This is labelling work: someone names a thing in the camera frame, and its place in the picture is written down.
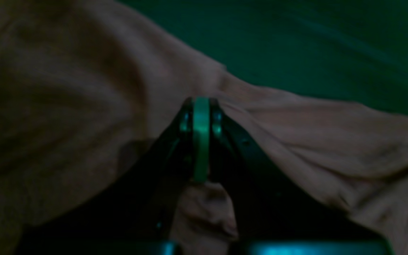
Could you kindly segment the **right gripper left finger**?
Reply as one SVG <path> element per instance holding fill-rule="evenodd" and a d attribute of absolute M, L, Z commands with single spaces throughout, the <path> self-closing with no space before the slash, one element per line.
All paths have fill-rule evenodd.
<path fill-rule="evenodd" d="M 102 192 L 29 230 L 18 255 L 175 255 L 167 240 L 178 198 L 195 170 L 188 98 L 141 158 Z"/>

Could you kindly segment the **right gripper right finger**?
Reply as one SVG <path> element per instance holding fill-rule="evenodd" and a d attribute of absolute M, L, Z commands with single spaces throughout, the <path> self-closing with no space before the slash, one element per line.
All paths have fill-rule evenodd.
<path fill-rule="evenodd" d="M 216 99 L 200 100 L 200 176 L 228 192 L 239 240 L 230 255 L 390 255 L 379 234 L 303 191 Z"/>

